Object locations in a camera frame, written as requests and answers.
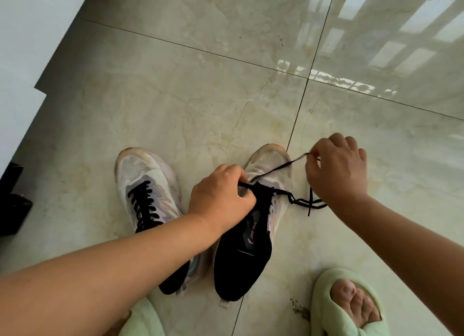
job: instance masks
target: marble floor tile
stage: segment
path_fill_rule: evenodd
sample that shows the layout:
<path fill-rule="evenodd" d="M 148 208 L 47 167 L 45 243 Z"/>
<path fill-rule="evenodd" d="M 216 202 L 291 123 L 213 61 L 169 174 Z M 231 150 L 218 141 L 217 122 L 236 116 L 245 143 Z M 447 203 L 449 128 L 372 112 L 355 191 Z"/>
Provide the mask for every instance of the marble floor tile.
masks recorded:
<path fill-rule="evenodd" d="M 464 119 L 464 0 L 332 0 L 310 79 Z"/>
<path fill-rule="evenodd" d="M 76 19 L 38 84 L 47 94 L 15 160 L 34 206 L 2 245 L 6 273 L 131 233 L 116 195 L 119 151 L 142 146 L 193 185 L 265 143 L 287 145 L 302 77 Z M 182 298 L 151 295 L 167 335 L 227 335 L 239 303 L 218 306 L 211 276 Z"/>
<path fill-rule="evenodd" d="M 464 122 L 309 81 L 289 146 L 298 157 L 334 132 L 368 153 L 369 193 L 393 210 L 464 244 Z M 294 195 L 308 198 L 305 162 Z M 245 295 L 234 336 L 309 335 L 311 289 L 326 268 L 363 275 L 380 295 L 391 334 L 448 335 L 402 281 L 329 208 L 290 206 L 263 274 Z"/>
<path fill-rule="evenodd" d="M 87 0 L 81 16 L 308 77 L 330 0 Z"/>

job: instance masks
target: sneaker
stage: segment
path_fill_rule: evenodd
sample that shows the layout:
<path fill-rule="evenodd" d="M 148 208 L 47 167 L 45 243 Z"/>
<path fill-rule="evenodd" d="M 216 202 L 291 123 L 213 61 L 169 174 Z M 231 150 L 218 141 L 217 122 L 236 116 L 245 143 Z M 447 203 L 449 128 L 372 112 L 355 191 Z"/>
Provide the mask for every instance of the sneaker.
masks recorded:
<path fill-rule="evenodd" d="M 115 163 L 116 188 L 136 233 L 182 216 L 181 189 L 171 167 L 155 153 L 127 148 Z M 164 294 L 185 292 L 208 269 L 211 253 L 205 251 L 183 264 L 159 285 Z"/>
<path fill-rule="evenodd" d="M 248 181 L 290 161 L 287 151 L 277 144 L 266 144 L 247 161 Z M 291 192 L 292 166 L 257 179 L 263 186 Z M 237 225 L 224 233 L 214 256 L 214 286 L 224 301 L 237 301 L 256 282 L 270 259 L 280 219 L 288 199 L 262 187 L 255 193 L 256 205 Z"/>

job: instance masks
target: floor stain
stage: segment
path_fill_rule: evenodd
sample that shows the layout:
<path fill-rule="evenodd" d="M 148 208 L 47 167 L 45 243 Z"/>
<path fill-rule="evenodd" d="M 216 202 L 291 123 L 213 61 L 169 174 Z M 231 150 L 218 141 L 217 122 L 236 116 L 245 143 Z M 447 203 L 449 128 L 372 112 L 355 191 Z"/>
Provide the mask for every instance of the floor stain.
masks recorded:
<path fill-rule="evenodd" d="M 290 301 L 293 306 L 292 310 L 295 314 L 300 314 L 303 319 L 311 321 L 311 312 L 308 308 L 302 306 L 296 299 L 290 298 Z"/>

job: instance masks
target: forearm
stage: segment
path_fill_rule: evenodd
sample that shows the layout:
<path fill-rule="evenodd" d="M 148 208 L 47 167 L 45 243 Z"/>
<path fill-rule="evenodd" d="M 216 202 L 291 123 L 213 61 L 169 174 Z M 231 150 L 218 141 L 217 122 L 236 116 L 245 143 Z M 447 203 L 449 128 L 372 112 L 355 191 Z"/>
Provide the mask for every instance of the forearm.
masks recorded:
<path fill-rule="evenodd" d="M 334 212 L 451 332 L 464 332 L 464 247 L 372 198 Z"/>
<path fill-rule="evenodd" d="M 200 216 L 186 215 L 3 276 L 1 333 L 101 336 L 219 235 Z"/>

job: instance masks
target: shoelace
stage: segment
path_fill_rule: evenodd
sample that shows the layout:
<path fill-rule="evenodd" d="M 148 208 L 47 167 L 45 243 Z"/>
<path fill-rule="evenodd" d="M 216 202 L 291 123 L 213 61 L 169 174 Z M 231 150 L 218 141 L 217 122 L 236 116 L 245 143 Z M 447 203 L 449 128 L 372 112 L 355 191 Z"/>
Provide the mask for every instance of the shoelace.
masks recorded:
<path fill-rule="evenodd" d="M 148 189 L 150 181 L 143 181 L 138 186 L 134 187 L 127 193 L 127 197 L 132 195 L 131 203 L 134 206 L 137 216 L 137 230 L 136 233 L 154 228 L 162 224 L 161 221 L 154 221 L 152 218 L 159 218 L 160 216 L 155 212 L 156 208 L 151 205 L 153 199 L 150 198 L 150 193 L 153 190 Z"/>
<path fill-rule="evenodd" d="M 310 187 L 310 199 L 306 200 L 306 199 L 303 199 L 303 198 L 296 199 L 295 196 L 291 192 L 287 192 L 287 191 L 284 191 L 282 189 L 277 189 L 277 188 L 274 188 L 274 187 L 268 187 L 268 186 L 262 185 L 259 182 L 255 182 L 258 178 L 261 178 L 263 176 L 266 176 L 266 175 L 270 174 L 271 172 L 274 172 L 274 171 L 283 169 L 283 168 L 285 168 L 287 166 L 290 166 L 295 161 L 298 161 L 299 159 L 301 159 L 301 158 L 303 158 L 303 157 L 305 157 L 306 155 L 309 155 L 309 154 L 310 154 L 310 152 L 305 152 L 303 155 L 301 155 L 300 157 L 297 157 L 295 160 L 286 162 L 286 163 L 280 165 L 279 167 L 276 167 L 275 169 L 270 170 L 269 172 L 266 172 L 266 173 L 264 173 L 262 175 L 255 176 L 255 177 L 252 178 L 250 183 L 239 182 L 239 186 L 250 189 L 253 192 L 253 194 L 255 194 L 255 195 L 257 193 L 263 193 L 263 192 L 269 192 L 269 193 L 276 194 L 276 195 L 286 195 L 290 204 L 296 204 L 296 205 L 308 208 L 308 216 L 309 216 L 310 213 L 311 213 L 311 209 L 322 209 L 322 208 L 325 208 L 327 206 L 327 204 L 323 203 L 323 201 L 321 199 L 314 200 L 314 198 L 313 198 L 313 189 L 311 187 Z"/>

